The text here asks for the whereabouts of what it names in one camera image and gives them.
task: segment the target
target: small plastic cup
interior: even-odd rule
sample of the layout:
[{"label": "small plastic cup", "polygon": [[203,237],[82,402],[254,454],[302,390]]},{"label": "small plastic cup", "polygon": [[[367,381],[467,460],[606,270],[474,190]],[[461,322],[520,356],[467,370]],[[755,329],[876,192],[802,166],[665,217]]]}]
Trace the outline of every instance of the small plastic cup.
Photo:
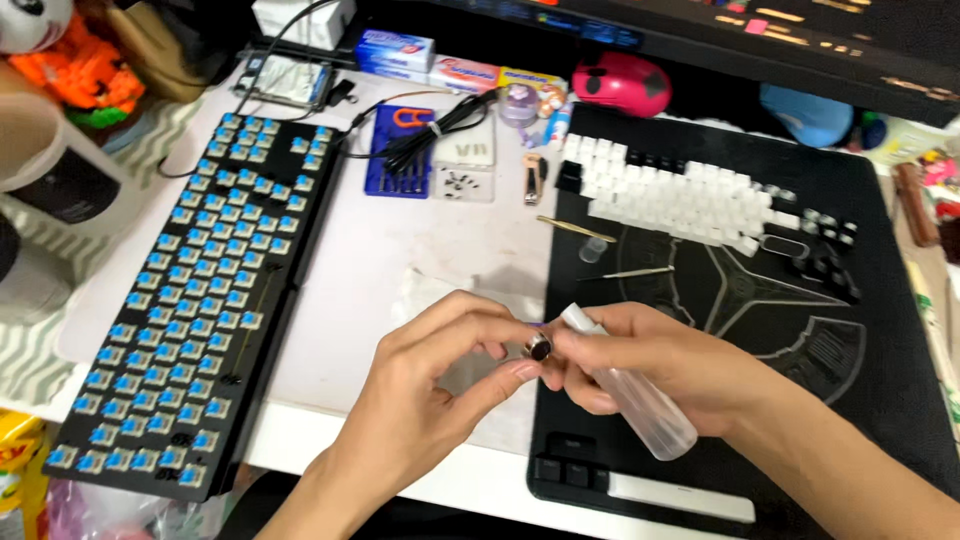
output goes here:
[{"label": "small plastic cup", "polygon": [[600,260],[600,256],[602,256],[605,251],[607,251],[607,242],[600,238],[590,237],[584,242],[584,246],[580,248],[580,260],[583,262],[596,262]]}]

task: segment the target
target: orange toy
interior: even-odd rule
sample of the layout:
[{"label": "orange toy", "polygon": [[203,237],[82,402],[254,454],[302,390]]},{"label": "orange toy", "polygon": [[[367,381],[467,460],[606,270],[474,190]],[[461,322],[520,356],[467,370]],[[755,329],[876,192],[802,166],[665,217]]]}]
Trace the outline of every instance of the orange toy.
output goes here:
[{"label": "orange toy", "polygon": [[144,91],[116,47],[91,34],[76,13],[53,45],[38,53],[10,55],[8,61],[29,81],[77,109],[116,108],[129,114]]}]

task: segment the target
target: screwdriver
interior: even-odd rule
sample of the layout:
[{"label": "screwdriver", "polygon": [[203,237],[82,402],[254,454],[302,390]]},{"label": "screwdriver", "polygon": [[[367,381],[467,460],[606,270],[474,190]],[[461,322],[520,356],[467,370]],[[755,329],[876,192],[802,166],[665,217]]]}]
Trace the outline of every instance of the screwdriver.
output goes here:
[{"label": "screwdriver", "polygon": [[653,274],[666,274],[673,272],[673,266],[666,268],[644,268],[643,270],[631,270],[629,272],[617,272],[616,274],[605,274],[603,276],[592,276],[589,278],[577,278],[578,282],[592,282],[594,280],[612,280],[614,278],[634,278],[636,276],[651,276]]}]

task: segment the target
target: hand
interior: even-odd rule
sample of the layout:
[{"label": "hand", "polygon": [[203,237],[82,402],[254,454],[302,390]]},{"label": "hand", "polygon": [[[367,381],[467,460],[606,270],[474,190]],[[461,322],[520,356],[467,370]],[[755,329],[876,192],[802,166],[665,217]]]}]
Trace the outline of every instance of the hand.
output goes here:
[{"label": "hand", "polygon": [[583,336],[562,319],[550,324],[554,350],[543,381],[566,389],[573,403],[593,414],[617,405],[587,375],[597,368],[637,369],[670,396],[704,436],[724,436],[744,412],[787,388],[787,378],[732,344],[692,329],[637,303],[584,309],[606,335]]},{"label": "hand", "polygon": [[[502,358],[502,343],[526,343],[538,332],[501,304],[455,291],[387,334],[336,441],[310,465],[295,496],[261,537],[350,536],[466,441],[491,409],[542,372],[531,358],[511,360],[455,398],[437,387],[450,364],[471,350]],[[311,521],[304,522],[309,508]]]}]

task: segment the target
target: computer mouse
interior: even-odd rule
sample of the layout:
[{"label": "computer mouse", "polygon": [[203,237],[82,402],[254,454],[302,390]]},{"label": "computer mouse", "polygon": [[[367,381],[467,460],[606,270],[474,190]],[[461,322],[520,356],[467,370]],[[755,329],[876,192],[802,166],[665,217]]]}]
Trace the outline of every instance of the computer mouse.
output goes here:
[{"label": "computer mouse", "polygon": [[670,78],[658,65],[613,51],[581,61],[573,73],[573,90],[581,101],[641,117],[663,112],[673,97]]}]

